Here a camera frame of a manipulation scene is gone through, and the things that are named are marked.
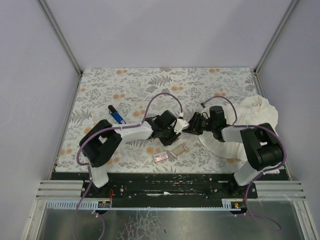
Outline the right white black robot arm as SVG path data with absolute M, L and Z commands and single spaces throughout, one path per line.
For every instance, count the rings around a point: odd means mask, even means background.
M 269 123 L 227 124 L 224 110 L 218 105 L 211 106 L 207 116 L 195 112 L 183 132 L 197 136 L 209 132 L 220 143 L 242 144 L 247 161 L 233 174 L 233 181 L 241 187 L 256 180 L 264 171 L 282 166 L 287 158 L 282 141 Z

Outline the blue stapler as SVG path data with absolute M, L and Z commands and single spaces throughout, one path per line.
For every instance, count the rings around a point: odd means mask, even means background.
M 118 123 L 118 124 L 126 124 L 125 120 L 123 117 L 118 113 L 118 111 L 115 109 L 113 105 L 108 106 L 108 111 L 109 114 L 113 117 L 113 119 Z

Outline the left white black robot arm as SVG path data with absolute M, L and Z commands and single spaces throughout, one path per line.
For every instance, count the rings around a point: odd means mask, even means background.
M 182 112 L 176 117 L 169 110 L 147 117 L 142 123 L 113 125 L 103 119 L 79 142 L 77 161 L 80 161 L 80 154 L 88 159 L 89 179 L 95 187 L 101 188 L 109 182 L 107 163 L 120 145 L 136 140 L 159 139 L 162 145 L 169 146 L 188 126 Z

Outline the red white staple box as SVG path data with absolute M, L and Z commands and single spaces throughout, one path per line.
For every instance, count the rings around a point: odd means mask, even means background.
M 168 154 L 166 151 L 159 152 L 153 155 L 153 159 L 155 163 L 167 160 L 169 158 Z

